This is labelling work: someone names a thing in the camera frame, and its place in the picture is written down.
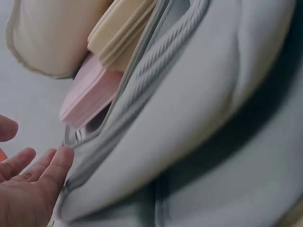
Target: zipper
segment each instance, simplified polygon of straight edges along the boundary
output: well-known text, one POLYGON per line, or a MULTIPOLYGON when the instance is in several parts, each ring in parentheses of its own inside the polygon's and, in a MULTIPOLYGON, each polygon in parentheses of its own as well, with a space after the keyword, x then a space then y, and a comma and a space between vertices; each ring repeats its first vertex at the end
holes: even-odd
MULTIPOLYGON (((105 132, 106 134, 103 137, 105 140, 103 140, 103 138, 100 138, 98 145, 96 145, 94 150, 87 155, 86 161, 91 160, 91 162, 83 163, 81 168, 77 169, 77 171, 74 172, 66 182, 65 187, 67 191, 70 192, 75 188, 83 185, 89 176, 95 172, 100 163, 102 163, 102 161, 105 160, 107 155, 112 151, 112 147, 120 141, 123 133, 126 132, 129 127, 128 124, 130 124, 130 122, 133 122, 136 115, 144 107, 146 101, 153 93, 153 89, 149 87, 151 80, 153 80, 153 77, 151 75, 155 73, 155 80, 158 81, 160 79, 158 78, 160 71, 163 70, 167 64, 169 64, 169 62, 171 62, 173 56, 176 55, 180 48, 187 42, 190 34, 195 31, 196 27, 199 25, 200 21, 205 15, 208 3, 209 0, 196 0, 188 9, 186 16, 182 21, 180 21, 178 26, 169 31, 169 36, 165 40, 162 40, 161 45, 157 46, 155 51, 151 52, 151 54, 148 56, 149 60, 145 61, 141 65, 140 70, 138 70, 136 75, 133 77, 138 77, 143 73, 146 76, 146 79, 144 80, 144 83, 140 82, 137 87, 134 88, 136 95, 132 94, 132 96, 136 96, 136 98, 133 98, 131 102, 124 104, 124 107, 122 107, 122 109, 127 110, 123 113, 124 118, 122 118, 121 121, 118 120, 117 124, 112 125, 110 128, 108 128, 108 130, 105 132)), ((149 34, 153 34, 156 27, 153 30, 149 29, 149 34)), ((131 73, 127 74, 127 77, 122 84, 119 93, 120 96, 123 93, 126 84, 130 79, 130 76, 132 75, 132 70, 129 71, 131 73)), ((114 117, 116 120, 120 119, 122 113, 115 114, 116 115, 114 117)))
MULTIPOLYGON (((135 54, 131 58, 131 64, 129 64, 126 69, 126 74, 123 78, 123 82, 119 86, 119 92, 117 93, 114 104, 116 104, 117 100, 119 99, 121 94, 124 92, 125 87, 129 81, 131 75, 133 74, 136 65, 138 64, 139 60, 142 58, 142 56, 144 55, 144 53, 147 49, 147 45, 148 45, 150 39, 152 38, 154 31, 157 28, 158 22, 161 19, 162 15, 166 9, 166 6, 168 5, 167 3, 169 3, 170 1, 171 0, 163 0, 163 1, 159 2, 159 4, 158 4, 159 7, 157 8, 157 11, 155 11, 155 13, 153 14, 153 18, 149 21, 148 26, 146 27, 145 32, 140 39, 140 45, 138 45, 137 48, 135 49, 135 54)), ((145 76, 148 76, 147 77, 147 80, 148 80, 150 78, 149 75, 151 75, 152 72, 155 72, 156 75, 158 75, 159 74, 158 71, 161 71, 163 68, 166 67, 165 65, 167 65, 172 60, 173 56, 175 54, 177 54, 179 52, 180 48, 182 46, 184 46, 185 43, 188 41, 188 37, 190 36, 190 34, 192 34, 196 30, 196 28, 198 27, 198 25, 200 24, 204 15, 207 12, 207 8, 208 8, 210 1, 211 0, 195 0, 194 3, 192 3, 190 8, 188 9, 186 16, 184 15, 185 17, 183 18, 183 20, 180 21, 180 23, 178 24, 177 27, 174 27, 173 30, 170 30, 169 36, 165 40, 162 40, 161 45, 157 46, 155 51, 151 52, 150 55, 148 55, 149 60, 144 62, 141 65, 139 70, 136 71, 137 75, 135 75, 135 76, 139 76, 139 75, 141 75, 141 72, 144 72, 145 76)), ((138 102, 140 104, 140 102, 144 102, 144 100, 145 100, 145 97, 141 97, 141 99, 139 98, 139 100, 134 100, 134 101, 137 104, 138 104, 138 102)), ((131 112, 127 112, 126 114, 127 115, 133 114, 132 110, 131 110, 131 112)), ((110 131, 108 132, 108 134, 111 137, 112 136, 111 131, 115 131, 115 130, 125 131, 127 129, 128 128, 120 128, 119 125, 113 125, 113 128, 110 128, 110 131)), ((64 191, 62 194, 62 200, 60 202, 61 209, 59 210, 59 216, 61 216, 62 219, 71 221, 71 220, 74 220, 75 218, 77 218, 77 215, 75 213, 70 213, 70 214, 67 213, 66 215, 62 214, 65 198, 69 195, 69 193, 71 193, 71 191, 82 186, 87 181, 89 176, 91 176, 96 170, 94 168, 94 166, 96 164, 99 165, 100 162, 102 162, 102 160, 104 160, 105 157, 111 152, 111 150, 110 150, 111 143, 115 144, 116 140, 120 140, 121 136, 123 136, 123 134, 120 133, 120 134, 118 134, 118 137, 113 137, 113 138, 110 138, 108 141, 106 141, 102 145, 103 146, 102 153, 98 152, 99 146, 96 146, 97 149, 94 150, 94 152, 92 153, 92 157, 91 157, 93 163, 82 166, 81 169, 78 170, 78 172, 74 173, 74 176, 71 177, 66 182, 66 185, 63 189, 64 191)))
POLYGON ((87 138, 85 138, 84 140, 79 140, 78 137, 76 137, 76 143, 72 143, 69 140, 69 133, 70 133, 70 128, 69 126, 66 126, 65 128, 65 133, 64 133, 64 141, 63 144, 65 146, 69 146, 73 149, 76 149, 77 147, 81 146, 84 143, 90 142, 92 139, 96 138, 104 129, 107 120, 113 110, 113 108, 115 107, 117 100, 119 99, 119 97, 121 96, 121 94, 123 93, 136 65, 138 64, 138 62, 140 61, 140 59, 143 57, 146 48, 148 47, 148 43, 150 41, 150 38, 153 35, 154 30, 156 29, 158 22, 168 4, 169 0, 160 0, 158 1, 157 5, 155 6, 155 9, 151 15, 151 18, 149 19, 149 21, 147 22, 147 25, 141 35, 141 38, 139 39, 139 42, 137 44, 137 47, 135 48, 133 55, 128 63, 128 66, 122 76, 120 85, 118 87, 116 96, 114 98, 114 100, 112 101, 112 104, 110 105, 110 108, 102 122, 102 124, 100 125, 100 127, 94 131, 93 133, 91 133, 87 138))

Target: white fabric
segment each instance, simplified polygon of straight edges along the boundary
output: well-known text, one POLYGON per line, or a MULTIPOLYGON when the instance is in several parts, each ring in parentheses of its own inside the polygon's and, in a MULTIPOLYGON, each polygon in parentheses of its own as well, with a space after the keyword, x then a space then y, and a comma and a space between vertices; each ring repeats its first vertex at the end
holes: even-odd
POLYGON ((15 0, 6 45, 28 70, 52 77, 73 73, 87 38, 112 0, 15 0))
MULTIPOLYGON (((267 75, 287 34, 294 3, 212 1, 139 117, 90 179, 68 194, 62 210, 77 216, 105 207, 208 139, 267 75)), ((135 83, 130 80, 123 96, 135 83)))

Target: finger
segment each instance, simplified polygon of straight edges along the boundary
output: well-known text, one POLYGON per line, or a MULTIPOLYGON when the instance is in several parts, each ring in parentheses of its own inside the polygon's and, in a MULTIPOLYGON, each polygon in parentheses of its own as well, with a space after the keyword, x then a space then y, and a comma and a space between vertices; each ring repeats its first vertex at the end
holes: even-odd
POLYGON ((32 148, 25 148, 14 157, 0 162, 0 174, 4 179, 18 175, 25 167, 27 167, 35 158, 36 152, 32 148))
POLYGON ((0 115, 0 142, 6 142, 15 137, 18 131, 18 123, 0 115))
POLYGON ((50 165, 53 157, 56 154, 56 149, 49 149, 35 164, 33 164, 22 175, 17 175, 11 178, 15 182, 34 182, 37 181, 46 168, 50 165))
POLYGON ((46 205, 52 209, 63 187, 66 175, 71 168, 74 152, 71 148, 61 147, 57 150, 51 164, 34 185, 39 187, 46 199, 46 205))

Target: white zipper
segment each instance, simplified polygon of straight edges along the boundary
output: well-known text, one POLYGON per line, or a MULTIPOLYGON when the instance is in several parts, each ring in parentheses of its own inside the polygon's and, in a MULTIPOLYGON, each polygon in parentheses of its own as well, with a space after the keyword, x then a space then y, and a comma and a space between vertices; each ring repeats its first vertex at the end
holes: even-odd
POLYGON ((115 96, 114 100, 112 101, 112 104, 110 105, 110 108, 109 108, 102 124, 100 125, 100 127, 96 131, 91 133, 88 137, 84 138, 83 140, 81 140, 81 139, 79 140, 79 138, 77 137, 76 138, 77 142, 72 143, 69 140, 69 133, 70 133, 69 126, 66 126, 65 133, 64 133, 63 145, 69 146, 73 149, 76 149, 77 147, 81 146, 82 144, 90 142, 92 139, 97 137, 102 132, 102 130, 104 129, 104 127, 107 123, 108 117, 110 116, 114 106, 116 105, 118 98, 123 93, 132 72, 134 71, 134 69, 135 69, 136 65, 138 64, 139 60, 144 55, 145 50, 147 48, 147 45, 149 43, 149 40, 150 40, 151 36, 153 35, 153 31, 156 29, 158 21, 160 20, 168 2, 169 2, 169 0, 160 0, 160 1, 158 1, 157 5, 155 6, 154 12, 151 15, 151 18, 149 19, 149 21, 148 21, 148 23, 147 23, 147 25, 146 25, 143 33, 142 33, 142 36, 141 36, 141 38, 138 42, 138 45, 135 48, 134 53, 133 53, 133 55, 132 55, 132 57, 131 57, 131 59, 128 63, 128 66, 127 66, 127 68, 126 68, 126 70, 125 70, 125 72, 122 76, 122 79, 121 79, 120 85, 118 87, 116 96, 115 96))

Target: zipper opening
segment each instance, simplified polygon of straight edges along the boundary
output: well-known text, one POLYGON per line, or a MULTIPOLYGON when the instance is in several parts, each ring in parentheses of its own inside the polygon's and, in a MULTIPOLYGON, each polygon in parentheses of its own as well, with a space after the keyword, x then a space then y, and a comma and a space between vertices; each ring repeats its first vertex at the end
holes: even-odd
MULTIPOLYGON (((124 77, 124 81, 122 84, 120 84, 119 86, 119 92, 117 93, 117 96, 115 98, 115 104, 118 100, 118 98, 121 96, 121 94, 124 92, 125 90, 125 87, 130 79, 130 76, 132 75, 136 65, 137 65, 137 62, 142 58, 142 56, 144 55, 144 52, 146 50, 146 47, 149 43, 149 40, 151 38, 150 34, 153 35, 153 32, 155 31, 156 27, 157 27, 157 23, 156 23, 156 19, 158 19, 158 21, 161 19, 162 15, 163 15, 163 12, 164 10, 166 9, 166 6, 167 6, 167 3, 170 2, 171 0, 163 0, 160 2, 160 5, 164 8, 157 8, 157 13, 154 13, 154 16, 152 18, 152 20, 148 23, 149 26, 146 27, 145 29, 145 32, 143 34, 143 36, 141 37, 140 39, 140 42, 143 43, 143 45, 145 46, 137 46, 137 48, 135 49, 135 54, 141 54, 141 56, 136 56, 135 54, 132 56, 131 58, 131 64, 128 65, 127 69, 126 69, 126 74, 125 74, 125 77, 124 77)), ((159 54, 159 56, 162 56, 162 55, 167 55, 166 58, 169 60, 170 59, 170 56, 174 56, 174 51, 172 51, 172 49, 175 48, 176 51, 179 50, 179 48, 185 44, 188 40, 188 36, 190 34, 192 34, 195 29, 198 27, 198 25, 200 24, 200 22, 202 21, 204 15, 206 14, 207 12, 207 8, 209 6, 209 3, 211 2, 211 0, 195 0, 192 5, 190 6, 190 8, 188 9, 187 11, 187 15, 185 16, 184 18, 184 21, 181 22, 181 24, 179 24, 178 27, 175 28, 175 30, 172 30, 171 33, 170 33, 170 36, 169 36, 169 42, 168 43, 165 43, 166 44, 166 49, 167 49, 167 52, 165 52, 164 49, 160 49, 160 52, 157 52, 157 55, 159 54)), ((160 66, 163 66, 163 62, 154 62, 151 61, 151 62, 148 62, 145 66, 147 68, 143 69, 144 71, 145 70, 149 70, 153 64, 156 64, 158 65, 159 67, 160 66)), ((107 113, 107 115, 109 115, 111 113, 113 109, 113 105, 111 106, 111 109, 109 110, 110 112, 107 113)), ((73 220, 76 218, 76 215, 74 213, 70 213, 70 214, 67 214, 67 215, 62 215, 62 212, 63 212, 63 201, 65 200, 65 198, 68 196, 68 194, 75 190, 76 188, 82 186, 85 182, 86 182, 86 178, 87 178, 87 172, 86 171, 80 171, 79 173, 76 174, 76 176, 74 176, 72 182, 69 181, 67 183, 67 185, 65 186, 64 188, 64 194, 63 194, 63 197, 62 197, 62 201, 60 202, 61 204, 61 210, 59 212, 60 216, 62 219, 65 219, 65 220, 73 220)))
POLYGON ((139 42, 133 52, 133 55, 128 63, 128 66, 122 76, 122 79, 121 79, 121 82, 120 82, 120 85, 118 87, 118 90, 117 90, 117 93, 116 93, 116 96, 114 98, 114 100, 112 101, 112 104, 110 105, 109 107, 109 110, 102 122, 102 124, 99 126, 99 128, 95 131, 95 132, 92 132, 87 138, 85 138, 84 140, 81 140, 82 138, 78 138, 77 137, 77 133, 75 133, 76 135, 76 143, 72 143, 69 139, 69 134, 70 134, 70 127, 69 126, 66 126, 65 127, 65 132, 64 132, 64 141, 63 141, 63 144, 65 146, 69 146, 73 149, 81 146, 82 144, 84 143, 87 143, 89 141, 91 141, 92 139, 96 138, 104 129, 106 123, 107 123, 107 120, 113 110, 113 108, 115 107, 116 103, 117 103, 117 100, 119 99, 119 97, 121 96, 121 94, 123 93, 131 75, 132 75, 132 72, 134 71, 136 65, 138 64, 138 62, 140 61, 140 59, 143 57, 144 53, 145 53, 145 50, 148 46, 148 43, 149 43, 149 40, 150 38, 152 37, 153 35, 153 31, 156 29, 156 26, 158 24, 158 21, 160 20, 167 4, 168 4, 168 0, 163 0, 163 1, 158 1, 152 15, 151 15, 151 18, 149 19, 144 31, 143 31, 143 34, 141 35, 141 38, 139 39, 139 42))

